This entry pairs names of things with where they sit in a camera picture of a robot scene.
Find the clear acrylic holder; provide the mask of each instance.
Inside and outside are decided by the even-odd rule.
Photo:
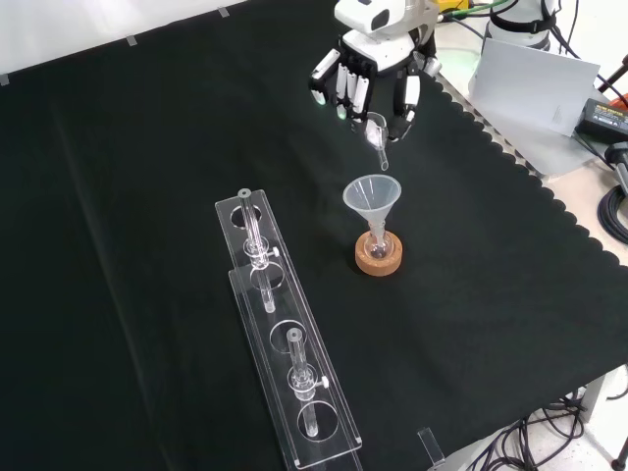
[[[229,278],[287,468],[361,470],[362,447],[263,190],[216,203]]]

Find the hole in rack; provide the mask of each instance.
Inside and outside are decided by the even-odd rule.
[[[253,206],[253,210],[255,211],[255,219],[257,219],[257,221],[260,221],[262,219],[262,212],[257,206]],[[241,206],[237,206],[237,208],[232,211],[232,224],[238,229],[246,229]]]
[[[288,347],[288,331],[297,327],[303,332],[303,343],[307,342],[307,333],[303,324],[300,322],[292,321],[290,319],[275,324],[275,327],[271,330],[270,340],[273,348],[279,353],[290,353]]]
[[[305,415],[315,417],[316,426],[313,428],[316,435],[310,436],[305,426]],[[338,429],[338,413],[327,402],[313,400],[305,404],[298,413],[296,425],[301,435],[310,442],[322,442],[331,437]]]
[[[260,286],[265,282],[264,277],[268,279],[268,285],[271,289],[278,288],[284,282],[284,269],[275,262],[269,262],[268,267],[264,270],[251,270],[251,284],[254,288],[260,289]]]

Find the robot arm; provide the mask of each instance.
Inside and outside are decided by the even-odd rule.
[[[419,101],[419,71],[433,77],[440,69],[434,42],[438,6],[433,0],[340,0],[335,16],[353,30],[312,72],[312,96],[321,105],[332,101],[339,118],[361,123],[376,76],[396,72],[389,138],[404,138]],[[336,94],[330,100],[326,81],[335,74]]]

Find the test tube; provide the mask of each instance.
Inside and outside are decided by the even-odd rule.
[[[307,358],[305,357],[305,344],[303,342],[303,332],[298,328],[292,328],[287,333],[290,359],[292,360],[292,383],[295,387],[294,394],[301,401],[310,400],[314,397],[314,379],[312,373],[307,368]],[[308,437],[318,435],[318,423],[314,404],[308,403],[303,408],[303,422],[305,433]]]
[[[268,266],[268,255],[266,250],[268,247],[264,245],[262,236],[259,234],[259,225],[255,216],[255,208],[251,202],[251,190],[248,188],[241,189],[239,196],[239,206],[244,218],[244,226],[246,227],[246,235],[251,252],[251,264],[258,269],[264,269]]]
[[[260,270],[257,273],[257,280],[259,281],[259,290],[262,293],[264,309],[266,309],[266,312],[269,314],[275,312],[275,298],[273,297],[271,281],[268,279],[266,270]]]

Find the black cable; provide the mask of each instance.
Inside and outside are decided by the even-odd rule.
[[[626,391],[624,391],[622,394],[620,395],[612,395],[611,397],[607,397],[606,400],[617,400],[617,399],[621,399],[622,397],[625,397],[626,395],[628,395],[628,388],[626,388]]]
[[[544,17],[548,17],[550,14],[548,13],[548,6],[546,5],[546,1],[544,0],[541,3],[541,6],[543,8],[543,13],[544,13]],[[562,47],[565,48],[565,50],[571,54],[573,57],[575,57],[576,59],[580,59],[580,56],[578,56],[578,54],[576,54],[574,52],[574,50],[571,48],[571,46],[567,43],[567,41],[565,40],[565,38],[562,36],[562,33],[560,32],[560,28],[558,28],[558,26],[554,26],[553,28],[551,28],[549,30],[551,32],[551,34],[553,35],[553,37],[556,38],[556,40],[562,45]],[[614,86],[612,86],[610,83],[608,83],[608,80],[606,80],[604,77],[602,77],[600,74],[598,74],[598,79],[600,79],[600,81],[602,83],[604,83],[608,88],[610,88],[613,92],[616,93],[616,95],[619,97],[619,99],[621,101],[624,102],[624,104],[628,107],[628,99],[626,99],[626,97],[624,95],[622,95],[619,90],[617,90],[617,88],[615,88]]]
[[[603,229],[613,238],[628,244],[628,229],[621,224],[617,217],[619,205],[624,198],[624,191],[620,184],[609,191],[598,205],[598,220]]]
[[[497,471],[499,468],[507,466],[524,471],[536,471],[539,466],[548,463],[550,460],[557,457],[563,452],[569,444],[576,439],[581,438],[584,435],[584,424],[580,414],[584,410],[582,407],[582,399],[577,398],[575,392],[572,398],[564,397],[557,403],[549,404],[544,407],[544,418],[530,420],[532,415],[524,417],[510,427],[502,430],[499,435],[491,442],[491,444],[469,465],[467,471]],[[548,411],[562,411],[562,414],[550,416]],[[562,417],[573,417],[573,422],[569,432],[561,431],[553,422],[556,419]],[[530,449],[530,436],[528,429],[530,426],[549,422],[551,426],[567,440],[562,444],[554,453],[546,456],[541,461],[536,461],[532,450]],[[506,451],[506,442],[516,432],[515,442],[518,445],[518,451],[520,456],[509,455]],[[501,456],[499,456],[497,450],[501,450]]]
[[[578,10],[580,9],[580,0],[576,0],[576,11],[573,14],[573,23],[571,24],[571,30],[569,31],[569,37],[567,38],[567,44],[571,45],[571,37],[573,36],[573,30],[578,23]]]
[[[576,142],[578,142],[580,145],[582,145],[585,149],[587,149],[589,152],[591,152],[593,155],[595,155],[596,157],[598,157],[600,160],[603,161],[603,163],[610,168],[610,170],[615,170],[613,168],[612,165],[610,165],[606,159],[603,157],[603,155],[601,155],[598,150],[593,146],[593,144],[587,140],[587,138],[581,134],[579,134],[578,132],[573,132],[573,136],[576,139]]]
[[[480,34],[480,32],[478,30],[476,30],[475,28],[469,26],[467,23],[462,22],[458,18],[454,18],[454,17],[451,17],[450,20],[453,21],[454,23],[457,23],[457,24],[463,26],[463,27],[466,27],[468,30],[470,30],[472,33],[474,33],[476,36],[478,36],[480,39],[482,39],[484,41],[484,36],[482,34]]]

